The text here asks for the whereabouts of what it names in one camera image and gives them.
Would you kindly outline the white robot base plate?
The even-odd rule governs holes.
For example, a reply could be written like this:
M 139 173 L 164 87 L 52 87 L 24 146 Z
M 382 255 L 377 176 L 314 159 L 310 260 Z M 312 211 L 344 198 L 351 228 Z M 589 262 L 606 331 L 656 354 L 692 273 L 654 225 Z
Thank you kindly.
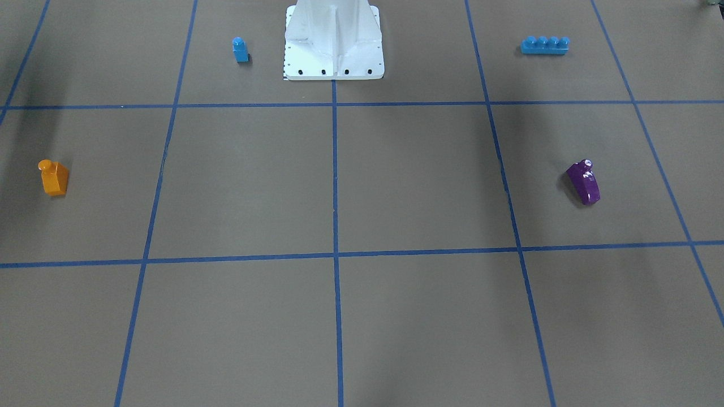
M 284 80 L 378 80 L 385 75 L 378 7 L 367 1 L 297 1 L 285 16 Z

